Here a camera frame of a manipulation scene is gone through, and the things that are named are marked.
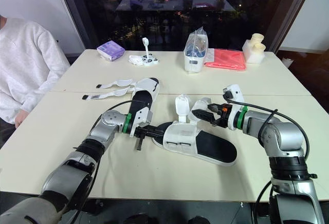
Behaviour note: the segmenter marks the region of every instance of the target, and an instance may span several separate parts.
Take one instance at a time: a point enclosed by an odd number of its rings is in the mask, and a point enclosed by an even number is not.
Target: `person's hand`
[[[19,125],[25,120],[25,118],[29,115],[29,112],[25,110],[20,110],[15,118],[15,128],[19,127]]]

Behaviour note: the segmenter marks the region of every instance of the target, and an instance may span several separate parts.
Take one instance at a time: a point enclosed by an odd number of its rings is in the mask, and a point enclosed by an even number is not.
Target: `white table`
[[[86,50],[53,91],[109,92],[109,89],[96,89],[96,86],[116,79],[156,77],[160,81],[160,94],[221,95],[223,88],[237,83],[244,95],[310,95],[272,52],[265,53],[266,58],[260,65],[247,64],[245,71],[203,67],[200,73],[184,71],[183,52],[152,53],[160,60],[158,65],[137,67],[128,62],[129,55],[143,55],[145,52],[126,51],[121,58],[108,62],[101,59],[97,51]]]
[[[38,194],[54,170],[87,135],[100,113],[131,98],[84,101],[81,92],[49,92],[0,150],[0,190]],[[176,95],[159,95],[154,102],[153,125],[177,119]],[[203,95],[191,95],[196,101]],[[208,95],[224,103],[219,95]],[[246,102],[278,108],[295,119],[309,136],[309,172],[317,173],[319,199],[329,199],[329,173],[324,165],[329,144],[329,116],[312,96],[245,96]],[[116,110],[127,113],[129,104]],[[222,167],[193,157],[165,151],[146,138],[142,151],[135,139],[117,134],[101,160],[91,197],[126,199],[175,199],[255,201],[270,179],[268,158],[258,141],[241,131],[212,127],[206,131],[228,139],[237,148],[237,163]]]

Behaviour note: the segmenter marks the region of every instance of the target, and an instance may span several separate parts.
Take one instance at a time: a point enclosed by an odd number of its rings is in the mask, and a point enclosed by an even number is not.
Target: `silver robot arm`
[[[0,216],[1,224],[55,224],[68,210],[79,209],[87,197],[101,156],[122,132],[126,115],[108,110],[80,146],[46,179],[41,195],[28,198]]]
[[[268,114],[248,111],[244,114],[243,133],[258,138]],[[261,141],[269,157],[273,190],[270,196],[270,218],[274,223],[324,224],[321,207],[302,149],[303,134],[290,122],[271,118],[261,132]]]
[[[238,85],[224,89],[224,99],[231,104],[210,104],[208,108],[220,115],[193,110],[199,119],[231,130],[240,129],[259,139],[269,157],[272,173],[271,183],[277,193],[270,197],[270,219],[273,223],[314,223],[324,224],[321,207],[314,183],[309,174],[302,149],[303,134],[293,123],[281,122],[270,114],[248,111],[234,102],[244,103]]]

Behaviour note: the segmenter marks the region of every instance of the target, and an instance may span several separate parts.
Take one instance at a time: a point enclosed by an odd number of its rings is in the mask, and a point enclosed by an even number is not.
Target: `white wall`
[[[64,0],[0,0],[0,14],[41,24],[66,54],[80,54],[85,49]]]
[[[280,49],[299,52],[329,49],[329,0],[305,0]]]

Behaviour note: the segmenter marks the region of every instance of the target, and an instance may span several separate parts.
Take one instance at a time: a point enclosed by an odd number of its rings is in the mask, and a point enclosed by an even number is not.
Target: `white cup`
[[[265,45],[262,43],[255,43],[252,47],[252,52],[254,53],[262,53],[265,50]]]
[[[259,33],[252,34],[252,37],[250,39],[250,46],[252,47],[255,43],[261,43],[264,39],[264,36]]]

